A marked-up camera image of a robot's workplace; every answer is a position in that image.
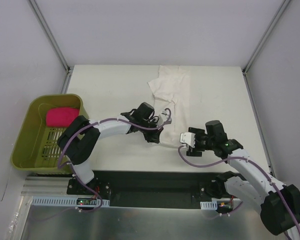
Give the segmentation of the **white t shirt red print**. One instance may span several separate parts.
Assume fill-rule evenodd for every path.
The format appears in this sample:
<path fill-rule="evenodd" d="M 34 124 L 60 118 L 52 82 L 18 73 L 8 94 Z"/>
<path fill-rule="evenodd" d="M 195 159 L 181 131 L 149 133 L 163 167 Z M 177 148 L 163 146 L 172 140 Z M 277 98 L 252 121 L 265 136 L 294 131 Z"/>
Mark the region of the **white t shirt red print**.
<path fill-rule="evenodd" d="M 178 148 L 180 134 L 188 131 L 190 121 L 191 73 L 179 66 L 160 66 L 158 77 L 149 81 L 148 86 L 154 98 L 154 109 L 162 114 L 171 110 L 172 121 L 164 126 L 159 136 L 159 144 L 168 148 Z"/>

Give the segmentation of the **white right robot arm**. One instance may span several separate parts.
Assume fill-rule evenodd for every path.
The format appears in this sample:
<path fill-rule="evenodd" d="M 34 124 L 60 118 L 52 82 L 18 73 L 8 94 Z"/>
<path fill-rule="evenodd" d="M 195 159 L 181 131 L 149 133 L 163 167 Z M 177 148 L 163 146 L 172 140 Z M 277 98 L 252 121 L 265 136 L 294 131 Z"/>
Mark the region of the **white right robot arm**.
<path fill-rule="evenodd" d="M 273 235 L 296 228 L 300 237 L 300 191 L 286 185 L 265 172 L 235 139 L 229 139 L 222 123 L 212 120 L 205 129 L 189 127 L 180 134 L 182 147 L 188 157 L 201 157 L 212 151 L 220 160 L 238 173 L 231 171 L 218 175 L 204 191 L 212 198 L 228 195 L 249 204 L 259 214 L 265 228 Z"/>

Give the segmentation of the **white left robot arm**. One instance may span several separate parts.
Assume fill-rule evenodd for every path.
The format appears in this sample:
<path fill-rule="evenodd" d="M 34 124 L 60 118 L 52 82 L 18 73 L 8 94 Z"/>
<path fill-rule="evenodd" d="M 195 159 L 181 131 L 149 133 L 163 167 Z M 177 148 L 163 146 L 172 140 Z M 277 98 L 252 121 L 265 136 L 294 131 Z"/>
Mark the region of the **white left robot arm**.
<path fill-rule="evenodd" d="M 155 115 L 154 108 L 146 102 L 118 117 L 92 121 L 83 115 L 77 116 L 57 140 L 61 154 L 58 168 L 69 164 L 74 176 L 80 180 L 78 188 L 89 195 L 95 191 L 96 177 L 89 157 L 98 140 L 104 138 L 141 132 L 146 142 L 160 143 L 164 126 L 171 123 L 172 111 L 165 108 Z"/>

